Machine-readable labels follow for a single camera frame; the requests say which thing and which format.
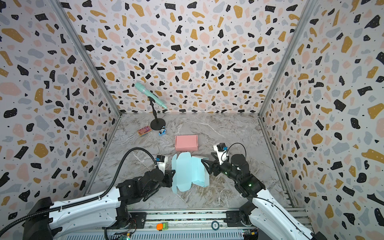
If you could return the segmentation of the mint paper box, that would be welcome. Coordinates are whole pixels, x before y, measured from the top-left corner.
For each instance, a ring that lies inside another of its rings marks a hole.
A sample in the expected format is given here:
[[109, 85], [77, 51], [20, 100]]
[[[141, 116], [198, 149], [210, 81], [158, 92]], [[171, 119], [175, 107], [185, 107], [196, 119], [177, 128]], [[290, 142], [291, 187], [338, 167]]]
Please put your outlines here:
[[210, 185], [210, 175], [201, 160], [209, 160], [209, 158], [191, 156], [189, 152], [173, 156], [172, 170], [175, 170], [176, 173], [173, 176], [172, 191], [175, 194], [178, 190], [188, 191], [192, 184], [203, 188]]

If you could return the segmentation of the pink paper box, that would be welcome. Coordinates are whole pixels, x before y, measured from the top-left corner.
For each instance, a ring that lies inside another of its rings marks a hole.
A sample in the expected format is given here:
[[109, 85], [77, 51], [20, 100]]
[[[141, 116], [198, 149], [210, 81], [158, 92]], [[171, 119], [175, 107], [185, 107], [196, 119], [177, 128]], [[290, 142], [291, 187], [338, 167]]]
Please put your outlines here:
[[175, 150], [177, 152], [194, 152], [198, 150], [197, 135], [180, 135], [175, 137]]

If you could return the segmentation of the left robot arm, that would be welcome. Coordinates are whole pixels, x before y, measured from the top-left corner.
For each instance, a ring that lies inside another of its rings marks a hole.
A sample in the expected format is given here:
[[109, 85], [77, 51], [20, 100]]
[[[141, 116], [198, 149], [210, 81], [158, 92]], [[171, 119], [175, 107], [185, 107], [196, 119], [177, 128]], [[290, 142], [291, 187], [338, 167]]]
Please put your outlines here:
[[52, 240], [69, 233], [95, 228], [123, 228], [131, 214], [128, 206], [146, 201], [161, 187], [172, 187], [174, 170], [155, 168], [142, 177], [125, 180], [107, 194], [99, 193], [71, 201], [39, 200], [25, 221], [24, 240]]

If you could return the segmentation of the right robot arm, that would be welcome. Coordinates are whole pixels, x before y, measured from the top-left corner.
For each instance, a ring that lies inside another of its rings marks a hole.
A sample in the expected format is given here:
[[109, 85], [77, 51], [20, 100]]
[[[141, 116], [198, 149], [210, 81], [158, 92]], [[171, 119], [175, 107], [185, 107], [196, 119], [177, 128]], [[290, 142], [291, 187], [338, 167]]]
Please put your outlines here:
[[247, 202], [239, 208], [239, 216], [233, 220], [246, 227], [255, 226], [272, 240], [325, 240], [321, 232], [313, 233], [296, 220], [257, 179], [249, 169], [242, 154], [235, 154], [222, 164], [218, 157], [214, 161], [202, 159], [208, 174], [219, 174], [234, 181], [235, 189]]

